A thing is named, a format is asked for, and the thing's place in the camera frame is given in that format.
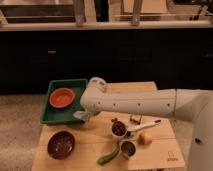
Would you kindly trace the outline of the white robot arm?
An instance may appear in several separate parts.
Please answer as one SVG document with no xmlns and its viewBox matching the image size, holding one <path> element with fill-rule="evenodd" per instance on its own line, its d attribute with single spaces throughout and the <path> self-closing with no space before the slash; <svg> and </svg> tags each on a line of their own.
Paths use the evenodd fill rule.
<svg viewBox="0 0 213 171">
<path fill-rule="evenodd" d="M 193 124 L 188 171 L 213 171 L 213 90 L 163 89 L 108 93 L 104 79 L 93 77 L 81 96 L 91 114 L 102 111 L 173 117 Z"/>
</svg>

